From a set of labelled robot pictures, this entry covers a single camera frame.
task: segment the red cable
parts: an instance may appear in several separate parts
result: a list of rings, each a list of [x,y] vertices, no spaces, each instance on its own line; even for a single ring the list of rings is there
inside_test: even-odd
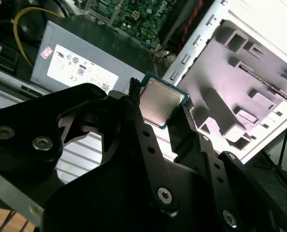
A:
[[[178,47],[178,51],[179,52],[182,50],[182,48],[183,48],[183,46],[184,46],[184,44],[186,42],[186,36],[187,36],[187,33],[188,33],[188,29],[191,26],[191,24],[193,23],[193,20],[197,17],[198,11],[202,7],[202,3],[203,3],[203,0],[199,0],[198,6],[194,9],[193,15],[190,17],[190,19],[188,20],[188,24],[184,28],[184,34],[183,34],[183,36],[181,38],[181,43],[179,44],[179,47]]]

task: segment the wooden surface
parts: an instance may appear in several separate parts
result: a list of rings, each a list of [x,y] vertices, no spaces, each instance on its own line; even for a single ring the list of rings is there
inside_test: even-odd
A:
[[[0,209],[0,226],[4,222],[8,213],[9,213],[9,210]],[[19,213],[17,213],[11,219],[11,221],[6,225],[6,227],[3,229],[3,232],[19,232],[25,222],[26,222],[26,219],[23,216],[21,216]],[[31,223],[28,223],[24,232],[33,232],[33,229],[34,229],[34,226]]]

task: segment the motherboard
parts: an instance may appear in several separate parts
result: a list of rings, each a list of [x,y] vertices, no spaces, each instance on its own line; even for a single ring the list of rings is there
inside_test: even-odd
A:
[[[85,11],[107,19],[107,26],[123,32],[143,47],[155,50],[157,34],[177,0],[89,0]]]

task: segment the warning sticker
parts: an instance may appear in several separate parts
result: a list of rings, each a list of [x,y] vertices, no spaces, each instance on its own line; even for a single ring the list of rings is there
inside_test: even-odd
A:
[[[55,47],[47,75],[70,87],[92,83],[107,94],[113,89],[119,78],[60,45]]]
[[[46,59],[52,54],[52,52],[53,52],[52,48],[46,47],[45,50],[43,50],[40,55],[42,56],[43,59]]]

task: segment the yellow cable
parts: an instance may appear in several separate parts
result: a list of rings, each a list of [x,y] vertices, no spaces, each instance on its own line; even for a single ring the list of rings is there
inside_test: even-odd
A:
[[[13,32],[14,32],[14,37],[15,37],[15,40],[16,40],[16,43],[17,43],[17,46],[18,46],[18,49],[20,50],[20,52],[22,53],[22,56],[24,57],[24,59],[27,61],[27,63],[29,65],[31,65],[33,67],[33,64],[29,61],[29,59],[27,58],[26,56],[26,53],[24,51],[24,48],[22,46],[22,43],[19,39],[19,36],[18,36],[18,31],[17,31],[17,24],[18,24],[18,21],[20,20],[20,18],[26,14],[27,12],[30,12],[30,11],[44,11],[44,12],[47,12],[47,13],[50,13],[54,16],[56,16],[57,18],[62,18],[59,14],[53,12],[53,11],[49,11],[49,10],[46,10],[46,9],[42,9],[42,8],[39,8],[39,7],[27,7],[27,8],[24,8],[23,10],[20,10],[17,15],[15,16],[14,18],[14,22],[13,22]]]

